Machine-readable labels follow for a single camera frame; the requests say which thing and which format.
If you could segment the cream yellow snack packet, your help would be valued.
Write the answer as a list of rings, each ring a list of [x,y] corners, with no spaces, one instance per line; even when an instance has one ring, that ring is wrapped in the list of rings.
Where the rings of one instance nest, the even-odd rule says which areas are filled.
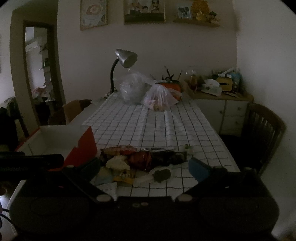
[[[111,158],[106,163],[106,168],[114,170],[130,170],[130,166],[126,162],[126,156],[117,155]]]

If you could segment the dark cookie packet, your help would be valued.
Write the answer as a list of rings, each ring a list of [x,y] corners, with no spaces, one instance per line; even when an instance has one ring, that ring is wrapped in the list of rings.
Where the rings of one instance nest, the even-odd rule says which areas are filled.
[[[152,169],[148,174],[137,177],[133,181],[133,186],[139,187],[148,183],[163,183],[172,178],[172,171],[169,167],[158,167]]]

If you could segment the dark red snack packet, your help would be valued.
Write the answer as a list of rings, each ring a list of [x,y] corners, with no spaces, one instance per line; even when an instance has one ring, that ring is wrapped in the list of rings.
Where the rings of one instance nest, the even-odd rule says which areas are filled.
[[[146,170],[151,161],[150,151],[140,151],[130,154],[127,158],[127,164],[131,169]]]

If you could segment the black snack packet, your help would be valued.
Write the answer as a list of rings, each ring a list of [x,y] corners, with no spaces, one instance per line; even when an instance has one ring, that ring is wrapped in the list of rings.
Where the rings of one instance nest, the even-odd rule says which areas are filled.
[[[161,152],[151,152],[151,161],[149,164],[151,166],[169,166],[178,165],[187,161],[186,152],[174,152],[174,151],[161,151]]]

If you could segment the orange red snack packet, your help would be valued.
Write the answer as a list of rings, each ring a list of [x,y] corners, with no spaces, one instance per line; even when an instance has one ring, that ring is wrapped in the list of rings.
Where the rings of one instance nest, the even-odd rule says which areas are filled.
[[[117,147],[109,147],[109,148],[104,148],[101,149],[101,152],[107,155],[130,155],[132,153],[137,152],[137,148],[133,146],[117,146]]]

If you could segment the plastic bag with snacks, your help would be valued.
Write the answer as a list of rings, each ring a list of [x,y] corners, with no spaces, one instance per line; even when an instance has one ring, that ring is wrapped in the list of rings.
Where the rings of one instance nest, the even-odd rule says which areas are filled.
[[[144,95],[141,104],[150,110],[165,111],[177,104],[182,96],[177,90],[154,84]]]

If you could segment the white sideboard cabinet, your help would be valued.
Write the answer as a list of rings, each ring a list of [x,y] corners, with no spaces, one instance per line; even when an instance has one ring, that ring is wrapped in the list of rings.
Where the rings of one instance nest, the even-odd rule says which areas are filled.
[[[240,133],[246,114],[247,105],[254,97],[245,92],[231,96],[222,94],[213,96],[204,92],[186,91],[196,101],[204,116],[218,134]]]

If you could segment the dark wooden chair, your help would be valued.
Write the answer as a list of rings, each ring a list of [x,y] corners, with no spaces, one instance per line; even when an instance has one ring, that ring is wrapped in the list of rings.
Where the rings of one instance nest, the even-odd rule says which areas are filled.
[[[284,122],[276,113],[261,104],[249,103],[241,132],[243,169],[261,176],[274,156],[285,129]]]

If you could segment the white iron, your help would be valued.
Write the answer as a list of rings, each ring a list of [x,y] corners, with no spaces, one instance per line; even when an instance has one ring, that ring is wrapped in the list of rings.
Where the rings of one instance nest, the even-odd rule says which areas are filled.
[[[222,95],[222,89],[220,87],[220,84],[213,79],[206,79],[204,81],[204,84],[202,84],[202,92],[213,95],[213,96],[221,96]]]

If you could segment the red container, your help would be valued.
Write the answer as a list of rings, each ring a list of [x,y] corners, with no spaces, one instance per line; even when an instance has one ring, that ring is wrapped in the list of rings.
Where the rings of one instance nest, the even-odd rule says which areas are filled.
[[[177,83],[160,83],[160,85],[163,85],[165,88],[169,90],[171,95],[177,100],[180,101],[182,97],[181,93],[181,87]]]

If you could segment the clear plastic bag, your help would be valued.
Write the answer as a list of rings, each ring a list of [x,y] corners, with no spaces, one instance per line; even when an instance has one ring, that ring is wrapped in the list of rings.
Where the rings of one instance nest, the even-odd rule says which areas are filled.
[[[118,79],[119,90],[126,104],[140,105],[145,94],[156,83],[138,71],[130,71]]]

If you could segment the small framed photo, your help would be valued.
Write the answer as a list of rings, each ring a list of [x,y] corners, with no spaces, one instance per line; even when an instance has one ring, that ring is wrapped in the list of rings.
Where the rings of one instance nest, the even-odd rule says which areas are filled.
[[[191,11],[189,6],[178,6],[178,18],[179,19],[190,19]]]

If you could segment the flower painting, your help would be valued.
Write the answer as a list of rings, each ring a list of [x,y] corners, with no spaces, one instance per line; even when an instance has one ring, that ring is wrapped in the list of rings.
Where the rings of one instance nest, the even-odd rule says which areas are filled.
[[[106,0],[80,1],[80,30],[107,25]]]

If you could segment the people painting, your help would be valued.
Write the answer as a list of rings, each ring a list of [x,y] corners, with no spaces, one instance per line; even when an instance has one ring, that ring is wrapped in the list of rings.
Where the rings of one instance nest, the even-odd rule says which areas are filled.
[[[165,23],[165,1],[127,0],[123,1],[124,24]]]

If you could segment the wooden wall shelf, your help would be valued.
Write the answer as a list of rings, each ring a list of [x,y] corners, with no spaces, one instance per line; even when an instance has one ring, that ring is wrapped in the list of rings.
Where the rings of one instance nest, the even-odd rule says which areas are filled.
[[[181,24],[199,25],[199,26],[210,27],[210,28],[220,27],[219,24],[208,23],[208,22],[201,22],[201,21],[192,20],[192,19],[180,19],[180,18],[176,18],[176,19],[173,20],[173,22],[174,23],[181,23]]]

